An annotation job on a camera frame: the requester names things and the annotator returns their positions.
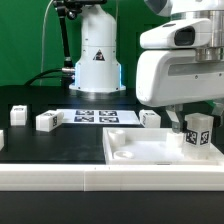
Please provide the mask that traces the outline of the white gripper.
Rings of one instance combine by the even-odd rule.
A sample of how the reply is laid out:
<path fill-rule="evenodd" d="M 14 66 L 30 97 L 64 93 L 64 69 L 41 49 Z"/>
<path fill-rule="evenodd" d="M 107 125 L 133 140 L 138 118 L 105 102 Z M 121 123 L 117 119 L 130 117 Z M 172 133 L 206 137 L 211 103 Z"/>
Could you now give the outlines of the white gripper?
<path fill-rule="evenodd" d="M 141 34 L 136 96 L 150 107 L 167 106 L 172 131 L 183 131 L 183 103 L 213 100 L 213 126 L 224 124 L 224 60 L 199 60 L 212 39 L 207 18 L 170 21 Z"/>

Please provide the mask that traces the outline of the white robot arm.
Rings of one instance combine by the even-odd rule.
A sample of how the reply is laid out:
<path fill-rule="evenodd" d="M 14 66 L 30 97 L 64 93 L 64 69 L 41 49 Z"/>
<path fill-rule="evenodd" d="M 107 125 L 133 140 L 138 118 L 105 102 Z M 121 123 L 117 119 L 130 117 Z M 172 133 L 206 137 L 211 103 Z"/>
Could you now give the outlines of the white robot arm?
<path fill-rule="evenodd" d="M 224 99 L 224 0 L 144 0 L 169 22 L 140 35 L 136 96 L 164 106 L 179 133 L 185 103 Z M 87 96 L 123 89 L 116 60 L 116 23 L 97 3 L 82 12 L 81 58 L 70 89 Z"/>

